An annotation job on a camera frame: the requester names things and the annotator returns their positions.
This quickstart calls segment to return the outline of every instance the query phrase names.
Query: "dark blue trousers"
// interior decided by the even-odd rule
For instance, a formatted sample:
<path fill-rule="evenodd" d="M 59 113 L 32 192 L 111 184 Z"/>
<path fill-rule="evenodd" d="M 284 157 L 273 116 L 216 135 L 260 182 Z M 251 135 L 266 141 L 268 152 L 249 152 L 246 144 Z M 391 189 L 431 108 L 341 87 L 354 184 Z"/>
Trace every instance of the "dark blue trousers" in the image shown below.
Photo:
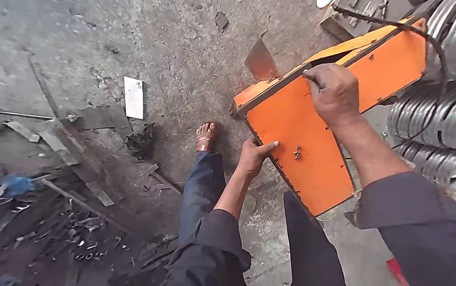
<path fill-rule="evenodd" d="M 180 243 L 194 237 L 199 219 L 212 211 L 225 187 L 222 155 L 198 152 L 184 188 Z M 345 285 L 337 251 L 318 221 L 305 212 L 291 191 L 283 199 L 293 285 Z"/>

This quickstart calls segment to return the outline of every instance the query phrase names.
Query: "person's right hand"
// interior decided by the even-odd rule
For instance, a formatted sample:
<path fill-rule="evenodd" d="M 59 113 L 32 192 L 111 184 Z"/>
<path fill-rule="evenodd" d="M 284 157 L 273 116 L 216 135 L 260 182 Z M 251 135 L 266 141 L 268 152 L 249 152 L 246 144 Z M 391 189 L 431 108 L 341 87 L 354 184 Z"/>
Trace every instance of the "person's right hand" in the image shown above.
<path fill-rule="evenodd" d="M 309 82 L 314 108 L 332 128 L 360 117 L 358 112 L 358 80 L 346 68 L 323 64 L 304 71 Z"/>

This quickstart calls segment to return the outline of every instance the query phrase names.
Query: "dark sleeve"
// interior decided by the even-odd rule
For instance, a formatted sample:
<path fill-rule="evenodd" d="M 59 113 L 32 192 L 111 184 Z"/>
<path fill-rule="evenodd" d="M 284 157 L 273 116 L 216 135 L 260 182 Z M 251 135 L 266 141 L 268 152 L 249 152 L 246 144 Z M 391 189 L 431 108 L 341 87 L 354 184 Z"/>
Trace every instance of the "dark sleeve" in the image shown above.
<path fill-rule="evenodd" d="M 420 174 L 369 184 L 356 222 L 379 230 L 410 285 L 456 285 L 456 202 Z"/>
<path fill-rule="evenodd" d="M 245 285 L 242 274 L 250 266 L 237 220 L 229 212 L 213 210 L 200 220 L 195 240 L 172 255 L 164 285 Z"/>

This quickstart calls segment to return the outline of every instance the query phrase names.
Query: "metal rod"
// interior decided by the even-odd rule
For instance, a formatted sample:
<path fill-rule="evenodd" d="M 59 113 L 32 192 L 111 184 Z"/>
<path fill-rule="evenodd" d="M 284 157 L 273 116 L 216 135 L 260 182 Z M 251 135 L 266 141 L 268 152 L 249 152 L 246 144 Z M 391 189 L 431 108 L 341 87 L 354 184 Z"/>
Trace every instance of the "metal rod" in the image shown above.
<path fill-rule="evenodd" d="M 14 116 L 21 116 L 21 117 L 29 117 L 29 118 L 42 119 L 42 120 L 55 119 L 55 117 L 33 115 L 33 114 L 24 114 L 24 113 L 12 113 L 12 112 L 8 112 L 8 111 L 0 111 L 0 114 L 7 114 L 7 115 L 14 115 Z"/>

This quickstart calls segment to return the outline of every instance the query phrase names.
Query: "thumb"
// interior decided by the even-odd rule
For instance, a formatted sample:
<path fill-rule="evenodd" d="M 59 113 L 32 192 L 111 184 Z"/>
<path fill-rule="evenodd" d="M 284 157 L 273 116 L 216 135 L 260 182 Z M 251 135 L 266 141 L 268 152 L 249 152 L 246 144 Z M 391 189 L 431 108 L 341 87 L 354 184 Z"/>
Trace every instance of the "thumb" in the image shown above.
<path fill-rule="evenodd" d="M 268 155 L 275 147 L 279 146 L 279 141 L 272 141 L 268 144 L 256 147 L 258 154 L 262 156 Z"/>

